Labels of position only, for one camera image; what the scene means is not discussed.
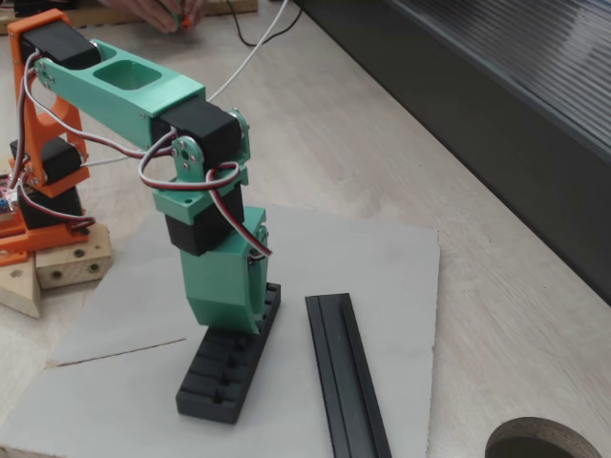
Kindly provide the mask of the bare human hand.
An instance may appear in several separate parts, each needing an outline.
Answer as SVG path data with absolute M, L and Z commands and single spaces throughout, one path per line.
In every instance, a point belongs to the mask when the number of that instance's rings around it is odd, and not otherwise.
M 163 33 L 178 31 L 178 18 L 187 18 L 192 27 L 197 26 L 208 5 L 206 0 L 101 0 L 100 3 L 132 13 Z

